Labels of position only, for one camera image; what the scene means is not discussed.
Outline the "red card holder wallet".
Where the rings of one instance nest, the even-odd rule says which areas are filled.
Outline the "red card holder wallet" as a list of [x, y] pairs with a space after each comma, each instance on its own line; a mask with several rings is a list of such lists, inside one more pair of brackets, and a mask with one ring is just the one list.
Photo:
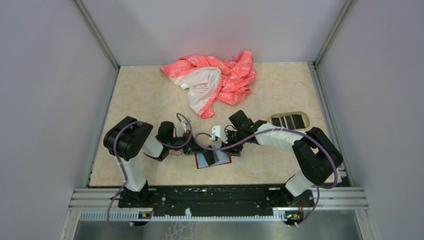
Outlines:
[[217, 163], [215, 163], [214, 165], [211, 166], [206, 166], [205, 162], [202, 161], [202, 154], [195, 154], [195, 163], [196, 163], [196, 168], [197, 169], [204, 169], [204, 168], [209, 168], [209, 167], [216, 167], [216, 166], [220, 166], [220, 165], [226, 165], [226, 164], [230, 164], [232, 162], [231, 157], [226, 154], [225, 152], [222, 152], [220, 150], [215, 150], [215, 153], [217, 154], [219, 160]]

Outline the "black credit card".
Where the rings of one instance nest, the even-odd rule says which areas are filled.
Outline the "black credit card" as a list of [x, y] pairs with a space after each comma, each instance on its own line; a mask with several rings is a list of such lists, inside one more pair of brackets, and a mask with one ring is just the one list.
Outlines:
[[202, 161], [209, 167], [216, 164], [219, 161], [219, 157], [215, 151], [207, 150], [202, 154]]

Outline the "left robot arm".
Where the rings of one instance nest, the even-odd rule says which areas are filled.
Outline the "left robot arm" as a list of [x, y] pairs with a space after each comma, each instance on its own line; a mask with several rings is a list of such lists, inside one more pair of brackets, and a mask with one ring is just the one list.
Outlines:
[[185, 118], [180, 123], [184, 129], [181, 136], [175, 133], [175, 124], [171, 121], [163, 121], [157, 133], [153, 133], [152, 124], [126, 116], [105, 134], [103, 146], [116, 158], [124, 176], [122, 192], [136, 206], [144, 207], [150, 200], [140, 153], [159, 162], [168, 157], [171, 150], [181, 151], [184, 155], [203, 154], [214, 158], [211, 151], [200, 147], [194, 140], [190, 121]]

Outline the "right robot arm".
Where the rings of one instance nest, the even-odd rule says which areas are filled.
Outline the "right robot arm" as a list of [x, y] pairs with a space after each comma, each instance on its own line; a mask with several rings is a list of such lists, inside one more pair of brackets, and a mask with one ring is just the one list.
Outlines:
[[339, 150], [318, 127], [300, 131], [265, 120], [252, 121], [242, 110], [228, 119], [233, 130], [220, 125], [210, 128], [211, 139], [221, 140], [223, 152], [239, 156], [244, 143], [253, 143], [273, 146], [295, 155], [300, 170], [284, 184], [286, 189], [281, 193], [287, 206], [295, 206], [303, 192], [323, 185], [331, 175], [336, 176], [344, 161]]

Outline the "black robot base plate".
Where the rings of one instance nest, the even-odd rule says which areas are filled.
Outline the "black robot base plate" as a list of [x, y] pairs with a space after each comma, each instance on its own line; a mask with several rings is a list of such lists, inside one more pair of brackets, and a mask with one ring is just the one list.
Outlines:
[[313, 207], [311, 190], [292, 196], [282, 184], [156, 185], [140, 193], [124, 189], [119, 208], [153, 208], [155, 217], [179, 217], [186, 209], [194, 217], [271, 216], [274, 208]]

